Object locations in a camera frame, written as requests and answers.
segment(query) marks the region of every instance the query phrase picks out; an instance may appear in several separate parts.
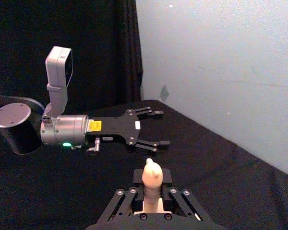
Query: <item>screw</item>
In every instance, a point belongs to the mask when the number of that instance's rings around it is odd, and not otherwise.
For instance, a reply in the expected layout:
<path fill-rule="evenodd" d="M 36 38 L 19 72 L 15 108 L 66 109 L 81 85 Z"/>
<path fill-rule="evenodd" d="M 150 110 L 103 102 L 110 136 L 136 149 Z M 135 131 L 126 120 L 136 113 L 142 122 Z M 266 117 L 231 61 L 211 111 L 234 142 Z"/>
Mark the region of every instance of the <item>screw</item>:
<path fill-rule="evenodd" d="M 164 219 L 171 220 L 172 219 L 172 215 L 167 213 L 167 214 L 164 215 Z"/>
<path fill-rule="evenodd" d="M 147 215 L 146 215 L 145 213 L 142 213 L 142 214 L 140 215 L 140 219 L 141 219 L 141 220 L 146 220 L 146 219 L 147 219 Z"/>
<path fill-rule="evenodd" d="M 124 191 L 123 190 L 118 190 L 116 194 L 121 196 L 121 195 L 124 194 Z"/>
<path fill-rule="evenodd" d="M 171 189 L 170 189 L 170 192 L 171 192 L 171 193 L 177 193 L 177 189 L 176 189 L 176 188 L 171 188 Z"/>
<path fill-rule="evenodd" d="M 186 196 L 190 195 L 190 191 L 189 190 L 184 190 L 183 194 L 185 194 Z"/>
<path fill-rule="evenodd" d="M 132 189 L 130 189 L 130 192 L 131 192 L 131 193 L 136 193 L 136 189 L 135 189 L 135 188 L 132 188 Z"/>

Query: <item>yellow label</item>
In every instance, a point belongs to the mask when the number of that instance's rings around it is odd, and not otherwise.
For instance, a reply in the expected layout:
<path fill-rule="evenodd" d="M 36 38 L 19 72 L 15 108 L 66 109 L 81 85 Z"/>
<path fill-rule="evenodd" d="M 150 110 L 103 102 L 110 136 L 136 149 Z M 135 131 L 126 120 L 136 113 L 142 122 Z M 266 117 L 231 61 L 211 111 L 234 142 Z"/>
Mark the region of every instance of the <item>yellow label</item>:
<path fill-rule="evenodd" d="M 88 132 L 101 131 L 101 121 L 89 120 L 87 131 Z"/>

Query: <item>black curtain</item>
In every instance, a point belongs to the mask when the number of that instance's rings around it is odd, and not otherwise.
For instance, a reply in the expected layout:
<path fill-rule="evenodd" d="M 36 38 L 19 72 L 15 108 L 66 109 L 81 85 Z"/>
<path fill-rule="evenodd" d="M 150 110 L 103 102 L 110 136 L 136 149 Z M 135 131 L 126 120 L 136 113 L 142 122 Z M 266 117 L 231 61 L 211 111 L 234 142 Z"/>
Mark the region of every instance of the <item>black curtain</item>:
<path fill-rule="evenodd" d="M 0 1 L 0 94 L 46 106 L 45 59 L 53 46 L 73 51 L 65 113 L 140 100 L 135 0 Z"/>

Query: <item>silver cylinder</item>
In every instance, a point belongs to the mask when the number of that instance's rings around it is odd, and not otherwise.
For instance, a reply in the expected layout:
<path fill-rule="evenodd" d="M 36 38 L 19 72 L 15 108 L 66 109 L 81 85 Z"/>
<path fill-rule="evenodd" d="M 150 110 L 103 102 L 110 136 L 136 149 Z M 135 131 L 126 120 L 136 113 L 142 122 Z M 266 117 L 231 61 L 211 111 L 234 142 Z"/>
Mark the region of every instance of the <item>silver cylinder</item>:
<path fill-rule="evenodd" d="M 51 118 L 51 123 L 42 122 L 40 135 L 45 145 L 85 145 L 85 131 L 88 115 L 60 115 Z"/>

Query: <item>black table surface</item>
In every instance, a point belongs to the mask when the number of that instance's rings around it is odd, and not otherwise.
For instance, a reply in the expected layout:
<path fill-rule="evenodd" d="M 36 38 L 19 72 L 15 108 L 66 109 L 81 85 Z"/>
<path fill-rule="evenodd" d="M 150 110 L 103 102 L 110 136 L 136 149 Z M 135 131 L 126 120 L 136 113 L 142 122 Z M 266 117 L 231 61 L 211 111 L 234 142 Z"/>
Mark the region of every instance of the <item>black table surface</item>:
<path fill-rule="evenodd" d="M 159 101 L 89 113 L 120 116 L 128 108 L 163 110 L 141 121 L 144 140 L 170 140 L 152 159 L 168 168 L 173 186 L 189 188 L 210 217 L 228 229 L 288 229 L 288 175 Z M 0 135 L 0 229 L 85 229 L 97 222 L 118 188 L 148 156 L 106 143 L 89 156 L 81 149 L 42 146 L 12 153 Z"/>

